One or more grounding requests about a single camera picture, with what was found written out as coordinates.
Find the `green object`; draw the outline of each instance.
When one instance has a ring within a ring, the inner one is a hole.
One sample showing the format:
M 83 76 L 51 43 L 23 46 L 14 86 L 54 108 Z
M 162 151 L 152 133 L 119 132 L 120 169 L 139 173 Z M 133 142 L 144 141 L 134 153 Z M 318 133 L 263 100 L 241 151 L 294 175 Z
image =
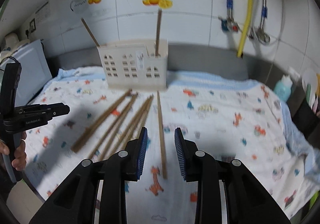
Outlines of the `green object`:
M 313 204 L 315 204 L 318 196 L 319 196 L 319 192 L 316 192 L 316 193 L 312 196 L 312 198 L 310 199 L 309 210 L 312 208 Z
M 311 84 L 308 83 L 307 84 L 307 90 L 306 90 L 306 100 L 307 100 L 308 104 L 309 104 L 309 101 L 310 101 L 310 92 L 311 92 Z

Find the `finger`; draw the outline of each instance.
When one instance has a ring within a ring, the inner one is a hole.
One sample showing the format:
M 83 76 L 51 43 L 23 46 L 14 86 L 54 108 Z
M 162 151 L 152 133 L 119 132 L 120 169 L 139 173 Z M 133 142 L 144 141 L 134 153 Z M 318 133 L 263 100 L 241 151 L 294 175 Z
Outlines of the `finger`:
M 27 138 L 27 133 L 24 131 L 21 133 L 21 139 L 26 139 Z
M 25 160 L 22 165 L 16 167 L 16 170 L 22 171 L 23 169 L 25 169 L 26 165 L 27 165 L 27 161 Z
M 26 150 L 26 143 L 24 140 L 21 140 L 20 146 L 15 150 L 14 157 L 19 158 L 23 155 Z
M 0 154 L 9 155 L 9 148 L 0 141 Z
M 16 158 L 15 160 L 12 161 L 12 166 L 14 168 L 18 168 L 20 166 L 23 166 L 26 162 L 27 154 L 24 153 L 21 157 Z

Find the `yellow hose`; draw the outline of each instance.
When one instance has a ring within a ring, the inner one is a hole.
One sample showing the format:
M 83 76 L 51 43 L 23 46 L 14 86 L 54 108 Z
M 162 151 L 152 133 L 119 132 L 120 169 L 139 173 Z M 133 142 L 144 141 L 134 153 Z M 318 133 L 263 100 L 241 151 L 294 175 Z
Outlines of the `yellow hose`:
M 245 18 L 244 27 L 242 30 L 241 39 L 239 42 L 239 47 L 237 51 L 237 57 L 242 57 L 243 47 L 245 41 L 247 39 L 247 34 L 250 28 L 251 16 L 252 16 L 252 7 L 253 7 L 253 0 L 248 0 L 248 7 L 247 7 L 247 17 Z

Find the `soap bottle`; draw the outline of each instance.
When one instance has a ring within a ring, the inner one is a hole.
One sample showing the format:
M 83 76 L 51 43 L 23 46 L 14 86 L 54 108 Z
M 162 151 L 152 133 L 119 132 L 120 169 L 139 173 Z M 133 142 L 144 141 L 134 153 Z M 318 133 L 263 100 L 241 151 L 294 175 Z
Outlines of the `soap bottle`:
M 291 95 L 292 81 L 290 76 L 283 75 L 282 79 L 279 80 L 273 90 L 273 92 L 280 98 L 280 100 L 287 102 Z

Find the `basket label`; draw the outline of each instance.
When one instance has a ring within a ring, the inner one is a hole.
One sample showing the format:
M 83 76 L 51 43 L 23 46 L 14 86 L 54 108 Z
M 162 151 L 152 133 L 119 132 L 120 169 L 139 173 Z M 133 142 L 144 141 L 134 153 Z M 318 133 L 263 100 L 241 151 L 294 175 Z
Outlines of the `basket label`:
M 136 51 L 137 70 L 144 70 L 144 55 L 142 51 Z

